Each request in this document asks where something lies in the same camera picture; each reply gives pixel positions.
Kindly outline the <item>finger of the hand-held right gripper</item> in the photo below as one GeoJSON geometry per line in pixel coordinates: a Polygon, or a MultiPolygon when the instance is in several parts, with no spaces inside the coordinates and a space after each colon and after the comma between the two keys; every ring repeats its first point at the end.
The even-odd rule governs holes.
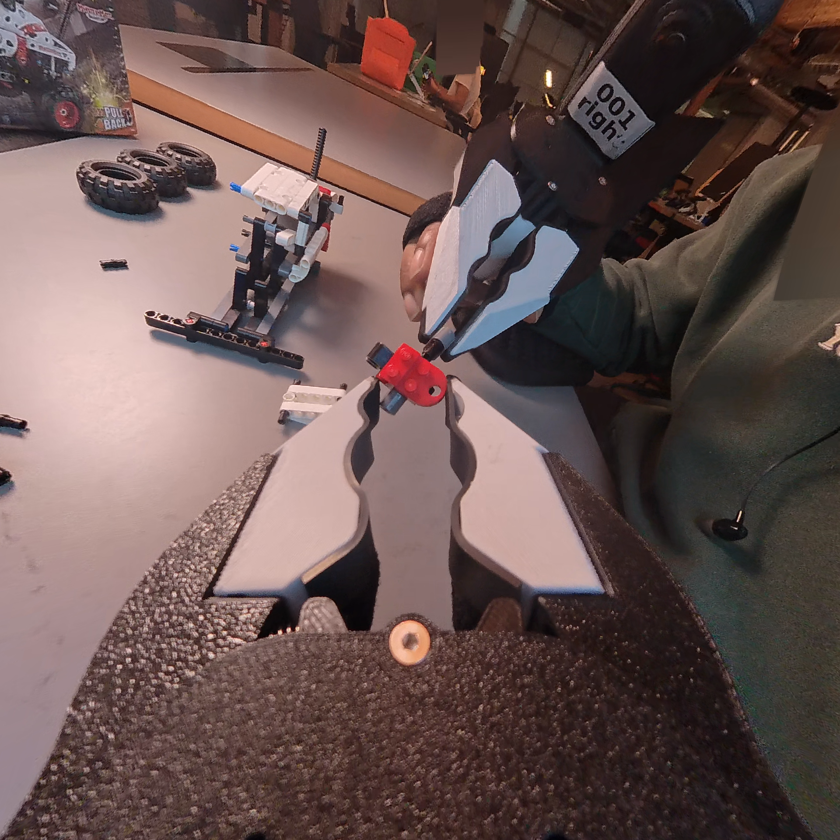
{"type": "Polygon", "coordinates": [[[526,236],[513,175],[491,160],[461,204],[449,208],[438,230],[423,297],[423,338],[429,340],[463,302],[476,266],[490,259],[489,277],[526,236]]]}
{"type": "Polygon", "coordinates": [[[543,226],[534,238],[534,253],[524,267],[506,274],[501,297],[489,301],[444,352],[444,360],[475,350],[517,322],[544,307],[578,255],[579,248],[563,230],[543,226]]]}

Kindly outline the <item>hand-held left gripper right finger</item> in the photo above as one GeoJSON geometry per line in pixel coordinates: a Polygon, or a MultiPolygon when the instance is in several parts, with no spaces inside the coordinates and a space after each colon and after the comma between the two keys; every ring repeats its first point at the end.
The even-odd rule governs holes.
{"type": "Polygon", "coordinates": [[[475,607],[496,597],[534,607],[542,595],[604,595],[598,563],[550,470],[548,450],[448,379],[452,509],[450,572],[475,607]]]}

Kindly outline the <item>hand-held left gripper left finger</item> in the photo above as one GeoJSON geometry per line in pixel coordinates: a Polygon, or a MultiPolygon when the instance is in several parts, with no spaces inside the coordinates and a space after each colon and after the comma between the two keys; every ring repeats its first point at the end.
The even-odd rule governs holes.
{"type": "Polygon", "coordinates": [[[309,585],[361,543],[379,413],[380,384],[363,381],[277,450],[213,595],[305,602],[309,585]]]}

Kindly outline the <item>white toy brick piece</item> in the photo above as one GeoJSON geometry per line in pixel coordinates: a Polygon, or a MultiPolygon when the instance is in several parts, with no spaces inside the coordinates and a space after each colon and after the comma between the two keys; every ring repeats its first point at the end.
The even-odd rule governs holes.
{"type": "Polygon", "coordinates": [[[345,383],[338,387],[326,387],[303,385],[301,381],[294,381],[282,397],[278,424],[309,424],[326,413],[347,391],[348,386],[345,383]]]}

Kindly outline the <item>red toy brick piece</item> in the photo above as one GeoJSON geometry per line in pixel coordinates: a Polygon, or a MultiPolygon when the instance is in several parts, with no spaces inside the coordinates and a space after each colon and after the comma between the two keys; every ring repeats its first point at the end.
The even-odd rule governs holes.
{"type": "Polygon", "coordinates": [[[429,407],[445,398],[446,375],[406,343],[395,351],[377,343],[368,353],[367,361],[378,370],[376,379],[390,388],[381,399],[381,408],[386,413],[396,414],[405,402],[429,407]]]}

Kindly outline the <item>pile of small toy bricks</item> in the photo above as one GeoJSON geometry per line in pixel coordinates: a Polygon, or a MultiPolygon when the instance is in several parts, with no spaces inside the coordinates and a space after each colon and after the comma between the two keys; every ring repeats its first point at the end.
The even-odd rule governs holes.
{"type": "MultiPolygon", "coordinates": [[[[1,430],[15,434],[23,434],[29,431],[29,426],[28,422],[22,418],[1,413],[1,430]]],[[[10,486],[13,480],[13,474],[8,469],[1,466],[1,488],[10,486]]]]}

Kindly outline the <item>person's right forearm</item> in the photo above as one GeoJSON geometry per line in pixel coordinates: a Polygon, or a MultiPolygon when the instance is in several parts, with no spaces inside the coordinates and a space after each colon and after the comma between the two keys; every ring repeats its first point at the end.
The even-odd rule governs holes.
{"type": "Polygon", "coordinates": [[[538,323],[519,322],[470,354],[514,385],[587,385],[595,373],[665,374],[685,336],[702,283],[676,258],[604,260],[551,301],[538,323]]]}

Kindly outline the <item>grey desk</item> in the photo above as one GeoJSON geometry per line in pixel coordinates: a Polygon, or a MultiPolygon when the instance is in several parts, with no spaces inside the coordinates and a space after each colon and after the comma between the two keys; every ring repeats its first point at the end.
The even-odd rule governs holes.
{"type": "Polygon", "coordinates": [[[153,562],[257,458],[293,379],[357,385],[371,346],[414,343],[398,290],[406,216],[349,194],[311,286],[278,343],[302,372],[150,330],[147,310],[212,312],[232,285],[230,244],[249,202],[228,189],[256,154],[136,107],[136,146],[210,153],[214,188],[145,217],[81,194],[79,162],[126,139],[61,140],[2,154],[2,828],[39,776],[115,614],[153,562]],[[103,271],[101,259],[129,269],[103,271]]]}

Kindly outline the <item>person's right hand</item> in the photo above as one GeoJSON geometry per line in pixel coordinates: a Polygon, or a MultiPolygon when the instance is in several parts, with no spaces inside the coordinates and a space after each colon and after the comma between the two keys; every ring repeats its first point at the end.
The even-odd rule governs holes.
{"type": "Polygon", "coordinates": [[[424,294],[431,268],[440,222],[430,224],[407,243],[402,252],[400,292],[407,317],[418,322],[424,307],[424,294]]]}

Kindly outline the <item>toy vehicle chassis build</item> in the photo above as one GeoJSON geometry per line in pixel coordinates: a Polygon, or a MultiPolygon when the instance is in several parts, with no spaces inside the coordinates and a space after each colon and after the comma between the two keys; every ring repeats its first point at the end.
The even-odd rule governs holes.
{"type": "Polygon", "coordinates": [[[230,189],[252,200],[261,210],[244,216],[250,229],[249,252],[236,245],[238,266],[230,299],[223,299],[210,316],[189,311],[174,318],[158,311],[144,314],[153,329],[182,336],[301,370],[301,355],[277,347],[272,330],[287,309],[295,286],[320,269],[318,257],[329,245],[331,223],[343,211],[343,195],[319,183],[327,130],[320,128],[308,174],[281,164],[264,164],[244,184],[230,189]]]}

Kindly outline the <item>orange crate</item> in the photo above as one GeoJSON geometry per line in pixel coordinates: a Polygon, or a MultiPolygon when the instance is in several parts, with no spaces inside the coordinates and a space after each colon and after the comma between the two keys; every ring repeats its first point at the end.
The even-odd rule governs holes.
{"type": "Polygon", "coordinates": [[[416,41],[392,17],[369,17],[364,31],[360,71],[396,91],[404,88],[416,41]]]}

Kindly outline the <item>wooden-edged table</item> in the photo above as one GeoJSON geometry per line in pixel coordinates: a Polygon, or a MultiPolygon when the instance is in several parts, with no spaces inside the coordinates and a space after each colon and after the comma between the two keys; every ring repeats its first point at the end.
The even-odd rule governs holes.
{"type": "Polygon", "coordinates": [[[448,191],[464,142],[270,46],[120,26],[134,102],[404,214],[448,191]]]}

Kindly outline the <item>green sweatshirt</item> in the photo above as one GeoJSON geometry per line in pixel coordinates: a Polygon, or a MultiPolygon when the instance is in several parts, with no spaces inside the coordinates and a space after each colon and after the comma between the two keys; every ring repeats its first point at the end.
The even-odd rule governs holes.
{"type": "Polygon", "coordinates": [[[761,479],[749,536],[708,523],[838,425],[838,300],[776,300],[819,147],[750,176],[723,218],[653,258],[702,283],[662,405],[625,406],[627,519],[687,590],[765,752],[820,838],[838,838],[838,437],[761,479]]]}

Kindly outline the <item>black toy tyre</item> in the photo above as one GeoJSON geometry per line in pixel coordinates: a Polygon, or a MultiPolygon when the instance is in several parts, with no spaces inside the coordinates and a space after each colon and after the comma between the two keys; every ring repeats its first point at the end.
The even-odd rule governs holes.
{"type": "Polygon", "coordinates": [[[110,211],[145,215],[159,206],[156,184],[131,165],[116,161],[84,161],[79,163],[76,176],[86,198],[110,211]]]}
{"type": "Polygon", "coordinates": [[[183,168],[189,186],[212,186],[215,183],[216,164],[206,152],[174,141],[160,143],[156,151],[183,168]]]}
{"type": "Polygon", "coordinates": [[[186,193],[186,172],[168,156],[150,150],[122,150],[117,156],[117,162],[130,165],[148,176],[159,197],[177,198],[186,193]]]}

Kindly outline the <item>toy set cardboard box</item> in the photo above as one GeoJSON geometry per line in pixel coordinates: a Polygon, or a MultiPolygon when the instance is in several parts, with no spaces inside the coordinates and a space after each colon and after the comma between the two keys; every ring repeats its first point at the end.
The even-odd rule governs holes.
{"type": "Polygon", "coordinates": [[[136,135],[112,2],[1,2],[1,125],[136,135]]]}

